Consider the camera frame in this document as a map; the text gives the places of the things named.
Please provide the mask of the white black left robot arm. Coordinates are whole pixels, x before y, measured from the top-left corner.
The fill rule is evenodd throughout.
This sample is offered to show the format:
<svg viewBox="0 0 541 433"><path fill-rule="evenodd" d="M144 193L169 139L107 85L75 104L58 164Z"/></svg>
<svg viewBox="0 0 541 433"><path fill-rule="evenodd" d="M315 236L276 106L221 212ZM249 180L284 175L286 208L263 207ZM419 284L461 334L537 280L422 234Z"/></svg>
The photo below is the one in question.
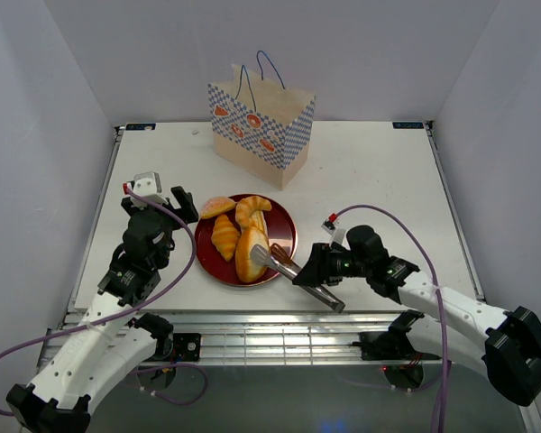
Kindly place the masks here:
<svg viewBox="0 0 541 433"><path fill-rule="evenodd" d="M189 192L181 186L170 191L176 207L149 178L124 184L128 225L77 331L65 331L67 339L50 362L6 396L24 428L86 431L101 401L128 373L171 354L171 323L151 313L136 315L156 297L159 272L175 248L174 232L199 219Z"/></svg>

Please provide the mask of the white topped oval bread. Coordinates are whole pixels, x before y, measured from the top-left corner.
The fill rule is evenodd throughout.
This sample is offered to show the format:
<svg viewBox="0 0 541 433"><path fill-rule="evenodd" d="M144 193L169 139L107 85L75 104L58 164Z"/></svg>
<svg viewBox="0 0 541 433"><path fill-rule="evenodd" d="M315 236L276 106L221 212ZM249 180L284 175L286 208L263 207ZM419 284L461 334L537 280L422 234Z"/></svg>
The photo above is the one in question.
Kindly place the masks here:
<svg viewBox="0 0 541 433"><path fill-rule="evenodd" d="M256 226L247 227L238 240L235 253L235 269L242 283L254 283L266 272L264 263L258 263L251 258L251 249L260 245L266 253L270 250L268 236Z"/></svg>

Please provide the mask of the pink sugared bread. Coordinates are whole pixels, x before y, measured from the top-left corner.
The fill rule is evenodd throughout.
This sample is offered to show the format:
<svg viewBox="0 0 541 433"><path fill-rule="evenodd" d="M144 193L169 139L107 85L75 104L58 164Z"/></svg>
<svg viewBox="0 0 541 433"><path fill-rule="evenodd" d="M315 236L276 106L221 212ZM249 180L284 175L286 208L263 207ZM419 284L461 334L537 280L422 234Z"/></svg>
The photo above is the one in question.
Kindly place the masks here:
<svg viewBox="0 0 541 433"><path fill-rule="evenodd" d="M217 217L234 209L236 202L229 197L213 197L208 199L200 210L201 219Z"/></svg>

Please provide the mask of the metal serving tongs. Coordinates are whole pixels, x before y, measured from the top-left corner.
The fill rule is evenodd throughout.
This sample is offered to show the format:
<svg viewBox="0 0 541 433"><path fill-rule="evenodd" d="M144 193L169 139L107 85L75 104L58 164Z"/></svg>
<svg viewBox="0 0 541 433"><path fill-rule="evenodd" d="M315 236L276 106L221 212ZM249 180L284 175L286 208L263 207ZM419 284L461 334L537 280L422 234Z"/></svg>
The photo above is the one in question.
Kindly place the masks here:
<svg viewBox="0 0 541 433"><path fill-rule="evenodd" d="M250 258L256 264L267 266L291 282L294 282L301 270L301 267L289 257L284 248L279 244L272 244L269 250L260 244L256 244L251 248ZM298 285L298 287L328 306L335 313L342 313L346 307L340 299L324 286L313 288Z"/></svg>

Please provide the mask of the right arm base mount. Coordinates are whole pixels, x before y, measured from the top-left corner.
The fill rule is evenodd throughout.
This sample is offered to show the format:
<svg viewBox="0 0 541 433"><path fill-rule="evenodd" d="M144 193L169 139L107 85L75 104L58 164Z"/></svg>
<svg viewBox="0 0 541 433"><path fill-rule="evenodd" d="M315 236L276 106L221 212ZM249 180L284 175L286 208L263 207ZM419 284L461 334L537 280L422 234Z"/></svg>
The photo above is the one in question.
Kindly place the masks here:
<svg viewBox="0 0 541 433"><path fill-rule="evenodd" d="M418 361L423 357L402 332L392 330L383 333L361 332L352 346L359 347L362 360Z"/></svg>

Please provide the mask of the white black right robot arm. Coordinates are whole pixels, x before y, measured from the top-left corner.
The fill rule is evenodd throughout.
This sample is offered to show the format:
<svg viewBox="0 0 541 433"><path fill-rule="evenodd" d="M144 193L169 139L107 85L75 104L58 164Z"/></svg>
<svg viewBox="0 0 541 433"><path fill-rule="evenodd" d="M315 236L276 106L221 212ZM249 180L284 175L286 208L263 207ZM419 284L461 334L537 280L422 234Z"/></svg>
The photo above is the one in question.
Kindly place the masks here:
<svg viewBox="0 0 541 433"><path fill-rule="evenodd" d="M444 357L486 377L508 401L523 407L533 402L541 392L541 321L535 313L493 307L438 287L415 264L389 254L370 226L351 228L346 239L347 246L313 244L293 282L321 288L360 278L404 306L387 332L363 344L369 355Z"/></svg>

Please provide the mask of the curved croissant bread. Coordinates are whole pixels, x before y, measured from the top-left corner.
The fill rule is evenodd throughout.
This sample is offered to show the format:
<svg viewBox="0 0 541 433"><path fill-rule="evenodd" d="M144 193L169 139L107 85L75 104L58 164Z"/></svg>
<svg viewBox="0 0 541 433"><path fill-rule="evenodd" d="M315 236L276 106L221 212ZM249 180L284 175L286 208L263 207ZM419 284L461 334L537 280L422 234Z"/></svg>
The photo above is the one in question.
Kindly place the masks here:
<svg viewBox="0 0 541 433"><path fill-rule="evenodd" d="M268 228L264 212L272 210L271 202L261 196L249 196L241 199L235 207L235 221L242 231L250 226L256 226L264 234Z"/></svg>

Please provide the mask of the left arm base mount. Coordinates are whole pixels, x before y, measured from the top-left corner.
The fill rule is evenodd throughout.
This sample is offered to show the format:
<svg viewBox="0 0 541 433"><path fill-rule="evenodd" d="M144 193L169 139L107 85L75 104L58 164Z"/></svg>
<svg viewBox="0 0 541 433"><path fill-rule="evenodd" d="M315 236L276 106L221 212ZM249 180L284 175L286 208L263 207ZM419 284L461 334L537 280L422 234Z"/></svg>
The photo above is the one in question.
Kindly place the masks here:
<svg viewBox="0 0 541 433"><path fill-rule="evenodd" d="M160 337L152 361L195 362L200 358L202 335L174 333Z"/></svg>

